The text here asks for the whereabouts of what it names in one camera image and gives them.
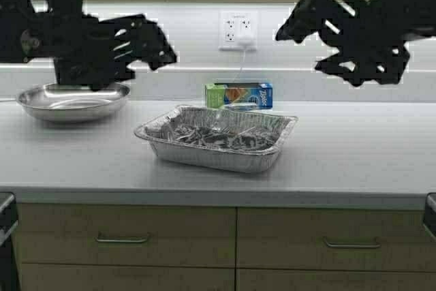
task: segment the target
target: wall outlet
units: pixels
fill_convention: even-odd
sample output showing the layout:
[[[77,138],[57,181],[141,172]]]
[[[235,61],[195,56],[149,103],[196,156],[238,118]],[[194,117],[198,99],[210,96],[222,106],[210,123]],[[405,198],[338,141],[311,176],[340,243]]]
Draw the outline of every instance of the wall outlet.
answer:
[[[234,33],[230,33],[230,32],[226,33],[224,38],[225,38],[224,41],[226,43],[228,43],[228,42],[234,43],[234,40],[235,40]]]
[[[219,49],[256,50],[258,47],[258,16],[257,11],[222,11],[219,21]]]

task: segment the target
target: ziploc box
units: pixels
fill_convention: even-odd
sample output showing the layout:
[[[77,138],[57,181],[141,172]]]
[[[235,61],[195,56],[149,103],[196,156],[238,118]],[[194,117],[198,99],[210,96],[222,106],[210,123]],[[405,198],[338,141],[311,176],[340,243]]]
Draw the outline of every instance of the ziploc box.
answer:
[[[273,107],[273,86],[270,83],[210,83],[206,85],[206,106],[254,102],[259,109]]]

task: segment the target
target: drawer front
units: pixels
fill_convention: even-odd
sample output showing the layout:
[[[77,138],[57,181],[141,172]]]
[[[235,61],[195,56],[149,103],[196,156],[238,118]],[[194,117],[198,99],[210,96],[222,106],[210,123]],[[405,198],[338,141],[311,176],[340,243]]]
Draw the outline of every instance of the drawer front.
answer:
[[[238,266],[429,272],[436,242],[421,212],[239,209]]]
[[[238,271],[238,291],[433,291],[433,273]]]
[[[24,264],[22,291],[233,291],[231,269]]]
[[[19,214],[24,263],[234,267],[235,209],[24,204]]]

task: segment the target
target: countertop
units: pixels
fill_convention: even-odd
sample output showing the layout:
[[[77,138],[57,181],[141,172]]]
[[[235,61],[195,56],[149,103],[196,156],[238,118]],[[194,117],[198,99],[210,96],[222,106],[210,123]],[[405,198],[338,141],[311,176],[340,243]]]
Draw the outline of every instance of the countertop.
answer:
[[[18,202],[422,210],[436,192],[436,104],[277,102],[298,116],[259,175],[163,162],[135,127],[178,103],[130,101],[113,117],[39,122],[0,103],[0,192]]]

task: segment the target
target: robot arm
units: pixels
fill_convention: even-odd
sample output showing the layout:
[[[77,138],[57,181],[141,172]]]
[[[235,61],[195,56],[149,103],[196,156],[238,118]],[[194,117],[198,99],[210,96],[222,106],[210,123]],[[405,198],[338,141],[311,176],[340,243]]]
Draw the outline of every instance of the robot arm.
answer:
[[[136,60],[152,70],[177,56],[155,22],[143,15],[100,21],[83,14],[83,0],[47,0],[36,12],[30,0],[0,0],[0,63],[51,57],[57,82],[99,90],[135,77]]]
[[[410,55],[405,43],[436,35],[436,0],[301,0],[276,40],[300,44],[318,32],[338,53],[316,70],[355,87],[399,84]]]

